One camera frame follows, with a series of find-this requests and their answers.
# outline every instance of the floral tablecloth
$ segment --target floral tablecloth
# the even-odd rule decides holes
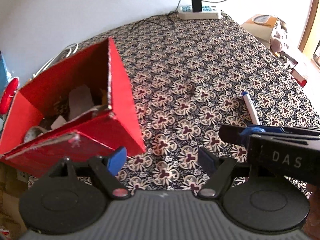
[[[208,179],[197,163],[201,146],[245,162],[245,148],[218,135],[222,124],[250,123],[243,90],[252,96],[263,124],[319,127],[295,80],[228,15],[172,20],[174,26],[166,16],[153,17],[154,23],[124,25],[80,45],[112,36],[131,79],[147,152],[128,159],[118,174],[129,189],[199,190]],[[291,181],[308,196],[305,183]]]

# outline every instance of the red round object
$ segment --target red round object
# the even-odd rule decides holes
[[[18,86],[19,79],[17,77],[13,78],[7,85],[0,101],[0,114],[6,114],[8,112]]]

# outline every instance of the open cardboard box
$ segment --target open cardboard box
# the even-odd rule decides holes
[[[84,84],[93,97],[106,90],[108,103],[22,143],[31,127],[56,114],[57,101]],[[109,38],[57,63],[17,91],[0,139],[0,161],[39,177],[65,156],[85,161],[120,146],[129,156],[145,151],[130,80]]]

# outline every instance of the power strip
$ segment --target power strip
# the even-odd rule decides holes
[[[215,6],[203,5],[202,12],[193,12],[191,5],[180,6],[178,16],[181,20],[221,19],[221,10]]]

